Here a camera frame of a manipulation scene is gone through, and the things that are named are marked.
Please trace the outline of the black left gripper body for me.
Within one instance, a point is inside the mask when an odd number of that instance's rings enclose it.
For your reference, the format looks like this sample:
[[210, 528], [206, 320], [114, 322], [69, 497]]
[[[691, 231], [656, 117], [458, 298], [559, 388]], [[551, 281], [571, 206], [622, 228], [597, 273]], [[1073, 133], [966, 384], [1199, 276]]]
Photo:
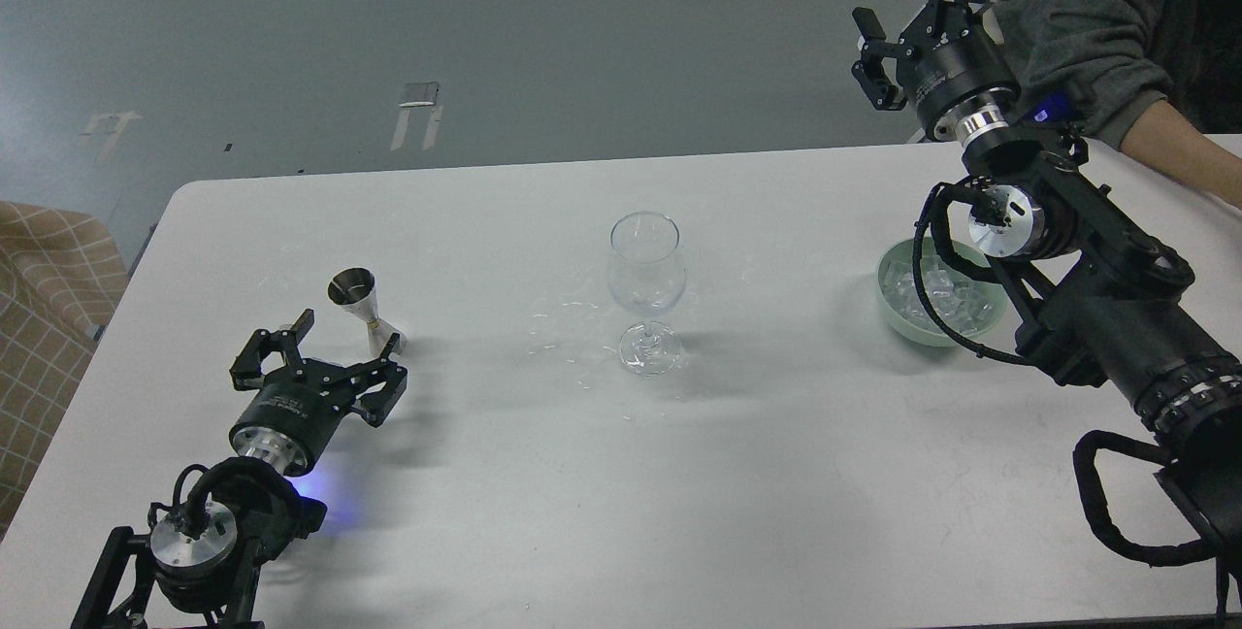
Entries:
[[359, 378], [342, 365], [284, 365], [270, 374], [232, 368], [230, 377], [236, 390], [257, 392], [230, 430], [232, 450], [283, 476], [310, 474], [361, 393]]

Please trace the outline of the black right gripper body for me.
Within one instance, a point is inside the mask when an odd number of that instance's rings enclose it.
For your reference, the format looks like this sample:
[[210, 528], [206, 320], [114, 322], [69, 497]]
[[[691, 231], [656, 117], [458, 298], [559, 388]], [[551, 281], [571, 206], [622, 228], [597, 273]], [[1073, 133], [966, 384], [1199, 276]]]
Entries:
[[1020, 88], [999, 52], [995, 29], [934, 29], [913, 22], [899, 35], [908, 58], [898, 63], [898, 85], [929, 142], [971, 143], [1010, 126]]

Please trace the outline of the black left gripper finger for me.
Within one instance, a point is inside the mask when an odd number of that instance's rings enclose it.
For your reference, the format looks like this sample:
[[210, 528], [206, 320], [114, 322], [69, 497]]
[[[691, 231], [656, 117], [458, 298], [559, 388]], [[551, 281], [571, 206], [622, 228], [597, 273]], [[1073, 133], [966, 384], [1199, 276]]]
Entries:
[[376, 358], [347, 368], [339, 379], [351, 398], [350, 411], [369, 426], [380, 428], [407, 390], [409, 369], [392, 359], [401, 342], [401, 334], [390, 334]]
[[270, 374], [263, 372], [263, 362], [267, 356], [276, 353], [282, 358], [283, 369], [287, 372], [284, 380], [306, 380], [306, 359], [301, 356], [299, 346], [313, 328], [314, 317], [314, 310], [306, 308], [288, 328], [279, 328], [274, 332], [256, 329], [230, 367], [233, 389], [237, 392], [260, 390], [266, 384], [267, 377], [274, 377], [274, 372]]

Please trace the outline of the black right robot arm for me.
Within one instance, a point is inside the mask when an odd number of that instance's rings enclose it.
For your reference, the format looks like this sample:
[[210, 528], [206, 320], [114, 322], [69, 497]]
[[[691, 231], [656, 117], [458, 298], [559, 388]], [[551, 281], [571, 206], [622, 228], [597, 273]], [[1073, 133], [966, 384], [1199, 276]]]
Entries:
[[[932, 140], [963, 145], [963, 181], [932, 188], [915, 223], [912, 265], [934, 249], [949, 267], [1007, 295], [1022, 322], [1013, 353], [932, 323], [976, 356], [1031, 365], [1059, 385], [1105, 380], [1131, 404], [1153, 443], [1090, 431], [1072, 462], [1084, 518], [1115, 554], [1150, 567], [1213, 561], [1216, 628], [1240, 585], [1240, 360], [1180, 306], [1192, 266], [1131, 223], [1081, 174], [1088, 159], [1078, 121], [1082, 90], [1062, 86], [1025, 109], [1018, 80], [984, 27], [1001, 0], [928, 0], [889, 41], [876, 12], [857, 7], [853, 76], [878, 111], [913, 104]], [[1120, 452], [1158, 465], [1155, 479], [1197, 539], [1135, 544], [1113, 522], [1095, 456]]]

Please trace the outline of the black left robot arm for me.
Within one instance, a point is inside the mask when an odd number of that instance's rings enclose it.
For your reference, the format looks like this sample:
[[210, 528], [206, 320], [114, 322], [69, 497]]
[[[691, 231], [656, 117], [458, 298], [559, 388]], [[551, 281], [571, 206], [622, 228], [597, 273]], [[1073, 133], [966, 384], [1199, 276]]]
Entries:
[[111, 532], [72, 627], [144, 628], [154, 592], [205, 628], [260, 625], [262, 568], [327, 517], [293, 480], [310, 474], [348, 415], [381, 426], [407, 390], [407, 368], [395, 360], [402, 333], [376, 319], [373, 359], [337, 365], [301, 353], [313, 323], [306, 310], [248, 337], [229, 372], [235, 389], [253, 395], [230, 430], [232, 456], [183, 470], [173, 500], [149, 506], [147, 533]]

